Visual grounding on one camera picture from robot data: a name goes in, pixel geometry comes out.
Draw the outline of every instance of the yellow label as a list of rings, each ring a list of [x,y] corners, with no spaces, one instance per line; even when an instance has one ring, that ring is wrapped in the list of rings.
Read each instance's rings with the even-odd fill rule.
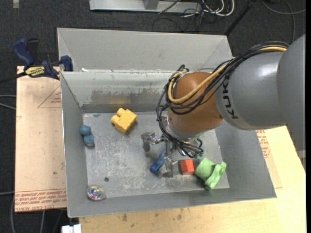
[[[36,76],[36,75],[44,73],[44,67],[42,66],[30,67],[25,72],[28,75]]]

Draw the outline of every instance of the yellow foam block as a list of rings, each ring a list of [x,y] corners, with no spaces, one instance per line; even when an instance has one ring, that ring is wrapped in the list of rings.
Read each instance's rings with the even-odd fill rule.
[[[130,110],[118,109],[117,114],[111,118],[111,123],[115,128],[125,134],[135,122],[137,115]]]

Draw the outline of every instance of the cardboard sheet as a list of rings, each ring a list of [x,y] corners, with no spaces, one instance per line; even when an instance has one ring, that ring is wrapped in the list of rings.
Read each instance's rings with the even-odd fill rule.
[[[15,212],[66,207],[58,80],[17,79],[15,191]]]

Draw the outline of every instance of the orange object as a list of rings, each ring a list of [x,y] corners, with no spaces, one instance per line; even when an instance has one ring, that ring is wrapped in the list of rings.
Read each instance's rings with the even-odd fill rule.
[[[182,175],[194,174],[194,165],[192,159],[179,161]]]

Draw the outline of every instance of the yellow cable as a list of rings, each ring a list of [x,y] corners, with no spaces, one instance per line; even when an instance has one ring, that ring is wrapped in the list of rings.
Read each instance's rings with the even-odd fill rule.
[[[170,82],[169,84],[169,89],[168,89],[168,96],[171,102],[173,103],[183,103],[184,101],[188,100],[191,96],[193,96],[198,90],[200,90],[208,81],[213,79],[218,73],[220,73],[225,67],[227,66],[227,63],[222,65],[217,71],[212,73],[210,76],[208,76],[206,79],[204,79],[196,88],[194,88],[192,91],[190,91],[187,95],[183,96],[182,98],[179,99],[174,99],[172,97],[172,85],[173,83]],[[182,73],[176,73],[173,78],[180,76]]]
[[[258,49],[257,51],[266,51],[266,50],[277,50],[277,51],[286,51],[286,48],[284,47],[264,47],[262,49]],[[226,66],[228,65],[228,63],[222,65],[217,71],[215,71],[214,73],[212,73],[210,76],[208,76],[205,80],[203,80],[196,88],[194,88],[192,91],[190,91],[188,94],[186,94],[185,96],[183,96],[182,98],[179,99],[174,99],[172,97],[172,85],[173,82],[171,81],[169,84],[169,88],[168,88],[168,97],[170,99],[171,102],[173,103],[183,103],[184,101],[188,100],[189,98],[191,98],[195,93],[198,92],[198,90],[200,90],[208,81],[210,81],[211,79],[213,79],[217,74],[219,74]],[[180,71],[176,74],[173,75],[172,79],[176,79],[178,76],[180,76],[181,74],[185,73],[186,70]]]

